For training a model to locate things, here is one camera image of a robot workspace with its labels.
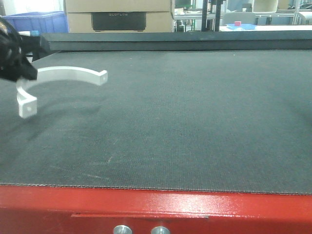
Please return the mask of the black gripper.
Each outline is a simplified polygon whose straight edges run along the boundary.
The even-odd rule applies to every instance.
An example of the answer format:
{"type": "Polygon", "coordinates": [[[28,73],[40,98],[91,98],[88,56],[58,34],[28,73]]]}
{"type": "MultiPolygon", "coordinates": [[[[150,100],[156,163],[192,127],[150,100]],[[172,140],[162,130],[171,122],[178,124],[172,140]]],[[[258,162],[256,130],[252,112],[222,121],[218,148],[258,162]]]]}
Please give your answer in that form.
{"type": "Polygon", "coordinates": [[[6,31],[0,31],[0,78],[16,82],[20,78],[37,80],[38,71],[28,61],[29,53],[22,35],[4,18],[0,19],[6,31]]]}

